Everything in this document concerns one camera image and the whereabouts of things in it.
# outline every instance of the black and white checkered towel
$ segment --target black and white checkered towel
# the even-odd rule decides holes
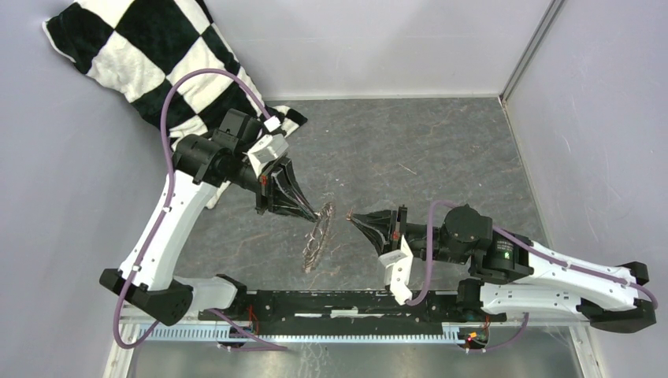
[[[172,85],[196,69],[224,69],[262,100],[251,78],[213,23],[203,0],[79,0],[47,20],[44,31],[58,53],[104,87],[121,92],[141,117],[159,127]],[[178,89],[167,117],[176,141],[218,127],[229,109],[263,118],[231,79],[196,76]],[[290,135],[306,118],[287,106],[267,107]],[[226,185],[208,207],[213,207]]]

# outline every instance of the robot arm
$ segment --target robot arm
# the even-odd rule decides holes
[[[222,277],[186,279],[174,277],[180,252],[195,221],[217,188],[225,181],[253,191],[258,213],[315,221],[317,214],[297,184],[288,144],[281,134],[265,135],[262,123],[230,110],[211,135],[188,135],[176,147],[174,192],[171,206],[162,208],[168,184],[135,248],[119,269],[105,269],[102,286],[117,295],[131,271],[136,271],[126,300],[166,325],[175,324],[187,311],[226,309],[235,298],[236,287]],[[165,212],[161,227],[148,246],[141,266],[135,266],[139,248],[155,220]]]
[[[376,247],[381,262],[386,254],[406,251],[426,259],[427,226],[407,223],[407,208],[369,214],[351,214],[350,221]],[[604,266],[559,254],[521,235],[514,235],[534,250],[564,261],[550,262],[522,249],[494,231],[492,219],[469,206],[452,209],[440,228],[432,230],[433,260],[456,264],[470,261],[469,274],[478,280],[460,283],[459,296],[487,314],[542,313],[589,320],[593,327],[611,332],[635,332],[656,322],[650,302],[640,299],[631,284],[645,285],[647,266],[632,262]],[[397,302],[406,299],[406,287],[395,282],[398,269],[386,266],[386,284]],[[623,284],[579,269],[613,276]],[[400,282],[409,277],[396,276]]]

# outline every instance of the brown twisted object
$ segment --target brown twisted object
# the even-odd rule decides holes
[[[317,213],[318,218],[314,229],[310,234],[306,235],[308,241],[303,251],[304,265],[302,270],[304,273],[308,273],[315,268],[318,258],[325,248],[327,237],[329,236],[329,226],[332,223],[335,211],[334,202],[326,202]]]

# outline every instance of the purple tube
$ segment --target purple tube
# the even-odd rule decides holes
[[[252,339],[254,341],[257,341],[260,344],[264,344],[265,346],[261,346],[259,348],[233,348],[230,350],[238,351],[238,352],[262,352],[262,351],[283,351],[283,350],[288,350],[286,346],[281,346],[277,345],[274,343],[270,343],[269,341],[265,341],[263,339],[260,339],[256,335],[253,335],[252,333],[246,331],[239,325],[237,325],[235,322],[232,321],[229,317],[226,317],[225,314],[223,314],[221,311],[217,309],[207,309],[206,311],[209,311],[210,313],[216,315],[217,317],[221,318],[222,320],[228,322],[235,330],[237,330],[240,334],[246,336],[248,339]]]

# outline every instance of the black bracket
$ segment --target black bracket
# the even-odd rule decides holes
[[[477,280],[471,280],[466,285],[471,290],[462,295],[430,291],[419,305],[405,306],[382,290],[259,290],[249,294],[241,283],[224,278],[239,290],[232,305],[222,312],[233,320],[245,321],[252,308],[261,335],[438,335],[443,333],[443,322],[484,322],[487,316],[480,309],[480,281]],[[337,310],[353,309],[361,317],[336,314]],[[489,316],[494,322],[507,320],[505,313]],[[217,321],[219,318],[202,311],[199,320]]]
[[[100,284],[116,295],[121,293],[125,278],[116,269],[104,269]],[[192,287],[172,280],[169,288],[147,291],[145,287],[130,284],[125,300],[164,325],[176,324],[184,317],[192,304]]]
[[[656,323],[651,302],[636,299],[636,308],[628,311],[608,311],[586,299],[576,309],[589,319],[593,328],[614,333],[634,333]]]

